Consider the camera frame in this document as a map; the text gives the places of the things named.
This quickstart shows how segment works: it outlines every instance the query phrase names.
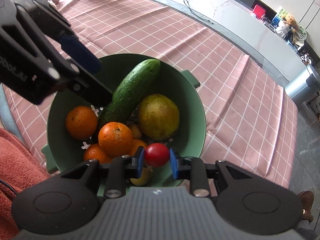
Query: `green bowl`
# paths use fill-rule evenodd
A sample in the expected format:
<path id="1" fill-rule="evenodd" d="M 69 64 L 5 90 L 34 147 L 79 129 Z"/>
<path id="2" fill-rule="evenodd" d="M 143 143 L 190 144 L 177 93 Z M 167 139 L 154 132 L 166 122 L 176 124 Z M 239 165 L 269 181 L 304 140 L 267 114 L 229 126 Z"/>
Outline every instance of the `green bowl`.
<path id="1" fill-rule="evenodd" d="M 114 91 L 122 79 L 140 62 L 149 59 L 139 54 L 116 54 L 101 58 L 102 70 L 95 76 L 111 91 Z M 159 78 L 151 85 L 150 94 L 167 96 L 177 104 L 180 110 L 178 132 L 168 142 L 168 147 L 175 147 L 181 156 L 199 157 L 206 135 L 205 114 L 196 88 L 198 80 L 188 70 L 178 71 L 161 62 Z M 65 118 L 76 106 L 91 106 L 90 103 L 64 90 L 55 96 L 48 118 L 48 145 L 42 149 L 47 159 L 47 171 L 65 171 L 83 161 L 82 141 L 77 141 L 68 134 Z M 153 178 L 148 183 L 151 187 L 175 186 L 170 164 L 156 168 Z"/>

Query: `black cable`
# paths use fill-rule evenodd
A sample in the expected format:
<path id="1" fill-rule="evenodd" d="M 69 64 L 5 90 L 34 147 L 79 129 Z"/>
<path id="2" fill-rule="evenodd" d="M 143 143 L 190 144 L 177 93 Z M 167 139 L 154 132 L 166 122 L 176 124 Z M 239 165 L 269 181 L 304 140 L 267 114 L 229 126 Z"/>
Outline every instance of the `black cable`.
<path id="1" fill-rule="evenodd" d="M 9 190 L 11 190 L 15 195 L 18 195 L 18 192 L 10 186 L 8 183 L 4 182 L 3 180 L 0 179 L 0 183 L 4 186 L 6 186 Z"/>
<path id="2" fill-rule="evenodd" d="M 197 15 L 191 8 L 190 8 L 190 4 L 188 2 L 188 0 L 183 0 L 184 4 L 189 8 L 190 12 L 196 16 L 199 20 L 202 20 L 204 22 L 210 23 L 210 24 L 214 24 L 213 22 L 211 22 L 210 20 L 207 19 L 203 19 L 202 17 L 200 17 L 199 15 Z"/>

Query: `red towel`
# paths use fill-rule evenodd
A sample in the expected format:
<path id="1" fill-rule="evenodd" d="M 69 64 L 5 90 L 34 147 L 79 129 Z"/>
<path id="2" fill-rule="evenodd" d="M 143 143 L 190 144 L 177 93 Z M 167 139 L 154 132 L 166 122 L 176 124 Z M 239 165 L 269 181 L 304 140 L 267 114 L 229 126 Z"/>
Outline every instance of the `red towel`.
<path id="1" fill-rule="evenodd" d="M 0 179 L 17 192 L 31 187 L 49 174 L 14 135 L 0 128 Z M 11 239 L 19 232 L 11 215 L 14 194 L 0 184 L 0 239 Z"/>

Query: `cherry tomato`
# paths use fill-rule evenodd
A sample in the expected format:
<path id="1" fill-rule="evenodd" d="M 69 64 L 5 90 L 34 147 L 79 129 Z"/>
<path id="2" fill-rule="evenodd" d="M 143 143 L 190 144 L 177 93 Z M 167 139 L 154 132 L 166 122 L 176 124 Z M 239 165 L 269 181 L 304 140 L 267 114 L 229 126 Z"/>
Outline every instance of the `cherry tomato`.
<path id="1" fill-rule="evenodd" d="M 170 153 L 165 145 L 161 143 L 153 143 L 146 148 L 144 156 L 146 162 L 156 168 L 161 167 L 168 162 Z"/>

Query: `brown slipper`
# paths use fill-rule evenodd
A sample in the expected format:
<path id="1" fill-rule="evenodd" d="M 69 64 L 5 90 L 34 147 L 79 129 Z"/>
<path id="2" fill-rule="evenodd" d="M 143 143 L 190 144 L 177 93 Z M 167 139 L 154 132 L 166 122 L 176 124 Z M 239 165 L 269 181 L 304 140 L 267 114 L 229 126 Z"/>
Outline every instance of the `brown slipper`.
<path id="1" fill-rule="evenodd" d="M 313 221 L 313 216 L 311 215 L 311 208 L 313 205 L 313 200 L 315 198 L 315 195 L 311 191 L 302 191 L 298 195 L 298 198 L 300 198 L 303 206 L 303 220 L 308 220 L 309 222 Z"/>

